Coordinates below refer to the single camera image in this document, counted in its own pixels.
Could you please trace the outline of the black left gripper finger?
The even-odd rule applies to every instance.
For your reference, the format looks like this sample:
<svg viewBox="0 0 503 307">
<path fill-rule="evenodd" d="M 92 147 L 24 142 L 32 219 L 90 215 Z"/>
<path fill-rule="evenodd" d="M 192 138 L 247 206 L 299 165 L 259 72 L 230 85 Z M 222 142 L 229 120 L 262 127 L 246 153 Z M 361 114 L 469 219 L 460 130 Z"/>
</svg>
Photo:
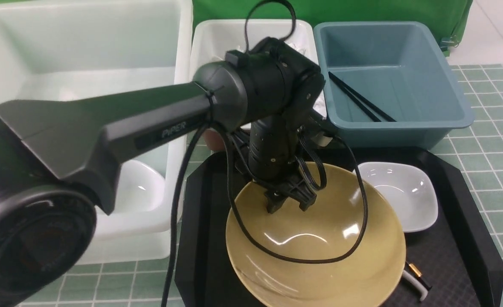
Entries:
<svg viewBox="0 0 503 307">
<path fill-rule="evenodd" d="M 308 210 L 308 208 L 310 208 L 310 206 L 315 204 L 317 200 L 317 194 L 298 196 L 297 200 L 299 202 L 300 210 L 305 212 L 306 210 Z"/>
<path fill-rule="evenodd" d="M 266 209 L 269 214 L 274 214 L 279 210 L 288 198 L 279 192 L 265 192 L 265 197 L 267 198 Z"/>
</svg>

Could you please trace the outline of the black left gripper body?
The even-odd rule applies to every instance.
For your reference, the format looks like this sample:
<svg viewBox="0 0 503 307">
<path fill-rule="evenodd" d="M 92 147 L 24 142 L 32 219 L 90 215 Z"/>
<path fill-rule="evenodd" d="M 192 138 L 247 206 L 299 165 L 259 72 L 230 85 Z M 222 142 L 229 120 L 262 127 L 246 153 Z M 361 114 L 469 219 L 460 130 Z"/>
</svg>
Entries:
<svg viewBox="0 0 503 307">
<path fill-rule="evenodd" d="M 298 196 L 316 194 L 299 171 L 296 150 L 297 130 L 289 128 L 283 116 L 268 116 L 251 124 L 248 166 L 265 192 L 279 192 L 297 202 Z"/>
</svg>

